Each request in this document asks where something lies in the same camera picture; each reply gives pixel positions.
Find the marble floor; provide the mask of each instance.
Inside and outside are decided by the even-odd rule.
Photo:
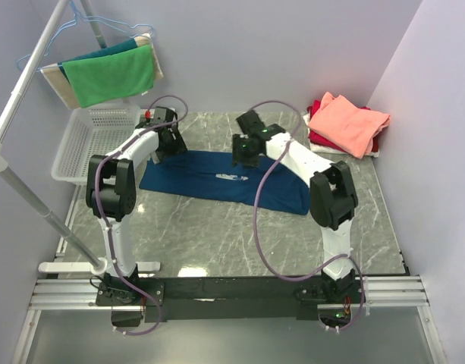
[[[188,149],[230,152],[235,121],[240,113],[193,113],[180,130]],[[292,131],[297,123],[290,112],[262,113],[266,124],[278,123]],[[307,128],[296,137],[307,145]],[[359,206],[352,224],[353,257],[364,273],[403,274],[402,255],[382,198],[371,158],[323,155],[349,164]],[[140,182],[146,164],[137,168]],[[137,189],[137,204],[130,219],[131,242],[137,261],[160,261],[163,277],[183,275],[268,275],[253,241],[253,208]],[[322,262],[322,237],[310,215],[300,216],[265,209],[259,211],[259,238],[270,263],[286,275],[311,272]],[[96,218],[80,188],[74,207],[72,230],[98,256],[104,241]],[[82,261],[68,246],[64,260]]]

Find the navy blue towel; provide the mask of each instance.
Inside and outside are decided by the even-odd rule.
[[[161,164],[149,161],[140,189],[253,206],[259,182],[272,163],[270,158],[261,157],[258,168],[232,167],[231,153],[189,150]],[[262,188],[259,207],[306,215],[308,186],[278,165]]]

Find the towel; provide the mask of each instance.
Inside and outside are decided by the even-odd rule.
[[[137,95],[151,89],[155,81],[150,47],[67,61],[62,66],[81,108]]]
[[[232,167],[231,153],[189,150],[157,165],[148,162],[140,189],[252,206],[259,182],[273,162],[260,157],[258,168]],[[259,207],[306,215],[308,186],[285,166],[278,165],[262,188]]]
[[[326,93],[309,128],[356,158],[371,153],[373,137],[391,122],[379,111],[357,108],[343,96]]]
[[[153,56],[153,66],[155,71],[155,80],[160,80],[163,78],[162,69],[160,68],[158,58],[156,56],[155,49],[153,47],[151,36],[149,34],[143,34],[141,36],[136,36],[133,39],[129,39],[126,42],[119,43],[112,47],[100,49],[97,52],[92,52],[87,55],[81,55],[76,58],[72,58],[69,61],[76,61],[79,59],[87,58],[98,58],[106,55],[114,55],[120,52],[125,52],[127,50],[135,49],[137,47],[149,46],[152,51]],[[58,64],[50,64],[42,69],[42,74],[49,82],[50,86],[53,88],[58,97],[62,102],[69,108],[75,109],[79,108],[79,102],[75,96],[74,90],[72,89],[71,84],[68,81],[67,75],[63,68],[63,62]]]
[[[320,109],[321,102],[319,100],[315,100],[313,104],[308,108],[309,115],[305,115],[304,119],[306,125],[309,124],[309,121],[313,117],[313,115]],[[361,108],[362,110],[370,110],[366,106]],[[331,153],[331,154],[348,154],[345,152],[341,147],[337,146],[335,143],[332,143],[330,140],[324,138],[323,136],[319,135],[315,131],[311,130],[309,132],[308,139],[310,141],[309,148],[312,152],[315,153]],[[372,151],[367,154],[371,157],[379,157],[379,135],[374,136],[372,145]]]

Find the laundry basket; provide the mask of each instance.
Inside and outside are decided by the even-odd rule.
[[[72,112],[52,167],[52,177],[73,184],[87,182],[89,159],[120,146],[140,119],[137,105],[101,104]]]

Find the white wall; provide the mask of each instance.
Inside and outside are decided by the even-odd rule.
[[[465,0],[423,1],[369,106],[392,113],[375,166],[397,237],[465,364]]]
[[[15,61],[32,50],[43,20],[29,2],[0,2],[0,113],[20,74]],[[67,211],[72,187],[53,181],[50,169],[68,118],[68,110],[37,74],[2,152],[14,171],[60,216]],[[11,360],[37,265],[53,258],[57,242],[50,227],[0,178],[0,363]]]
[[[31,1],[47,17],[55,2]],[[184,97],[193,111],[240,111],[266,99],[305,109],[326,90],[365,105],[420,0],[93,0],[91,4],[98,15],[155,27],[154,43],[165,79],[137,99],[142,106],[172,93]],[[109,43],[124,40],[116,35],[106,32]],[[72,58],[96,50],[97,42],[90,28],[80,25],[62,34],[56,48]]]

